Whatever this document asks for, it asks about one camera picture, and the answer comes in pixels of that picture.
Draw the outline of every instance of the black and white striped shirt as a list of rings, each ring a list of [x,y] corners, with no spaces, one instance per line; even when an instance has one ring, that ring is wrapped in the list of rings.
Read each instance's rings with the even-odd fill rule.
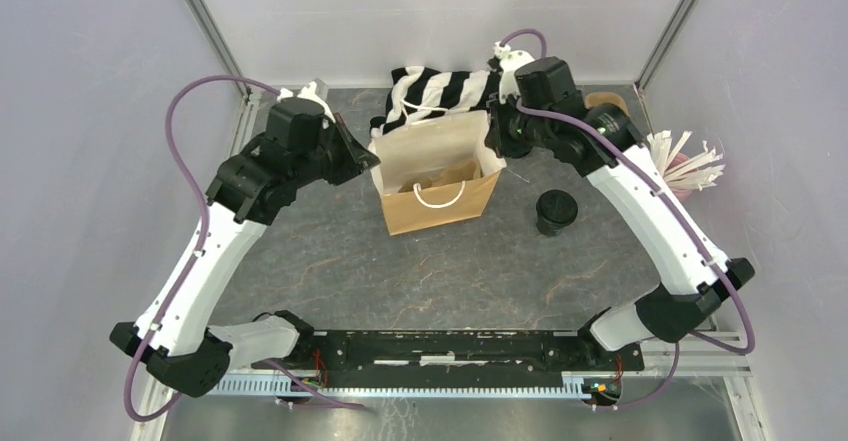
[[[493,71],[442,73],[423,66],[392,71],[394,86],[386,99],[386,115],[371,119],[371,137],[388,134],[409,121],[444,116],[449,112],[486,109],[486,101],[498,92],[500,74]],[[404,105],[437,110],[416,109]]]

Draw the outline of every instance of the white wall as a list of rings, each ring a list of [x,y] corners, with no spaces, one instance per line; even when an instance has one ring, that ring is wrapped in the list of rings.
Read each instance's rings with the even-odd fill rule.
[[[391,69],[482,69],[517,28],[584,83],[633,81],[678,0],[205,0],[241,69],[277,84],[389,85]],[[538,53],[532,38],[516,42]]]
[[[127,439],[129,358],[109,331],[197,220],[165,108],[221,68],[183,0],[0,0],[0,32],[0,439]],[[201,89],[176,124],[205,184],[239,99]]]
[[[742,297],[777,440],[848,430],[846,1],[700,0],[647,88],[654,129],[695,128],[727,154],[689,208],[757,268]]]

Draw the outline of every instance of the black metal base plate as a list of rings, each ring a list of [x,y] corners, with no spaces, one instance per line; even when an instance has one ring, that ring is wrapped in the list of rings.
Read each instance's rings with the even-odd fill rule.
[[[645,369],[636,344],[589,361],[585,343],[567,331],[316,331],[281,362],[314,370],[320,350],[335,388],[560,387],[563,371],[615,372],[619,356]]]

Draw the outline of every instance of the paper bag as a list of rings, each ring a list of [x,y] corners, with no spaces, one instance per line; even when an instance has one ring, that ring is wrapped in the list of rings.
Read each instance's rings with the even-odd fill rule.
[[[410,122],[372,140],[368,150],[380,158],[371,170],[389,234],[476,218],[483,214],[506,161],[484,145],[489,130],[485,111],[447,114]],[[410,180],[437,178],[448,166],[467,159],[480,164],[481,177],[429,188]]]
[[[594,108],[595,106],[600,106],[605,103],[614,104],[621,108],[621,110],[624,111],[624,114],[630,116],[630,111],[627,110],[627,102],[624,101],[624,98],[615,93],[602,91],[589,93],[583,98],[583,101],[586,103],[587,108]]]
[[[458,163],[454,163],[439,173],[438,176],[420,176],[410,179],[400,188],[401,193],[407,193],[415,189],[426,189],[437,186],[447,186],[448,184],[461,183],[462,181],[471,181],[472,179],[482,178],[483,171],[480,168],[480,161],[474,158],[468,158]]]

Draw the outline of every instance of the black cup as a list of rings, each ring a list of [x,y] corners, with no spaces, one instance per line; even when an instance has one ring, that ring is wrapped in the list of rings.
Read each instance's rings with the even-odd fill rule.
[[[577,201],[565,191],[545,191],[536,201],[536,229],[545,236],[556,236],[576,218]]]

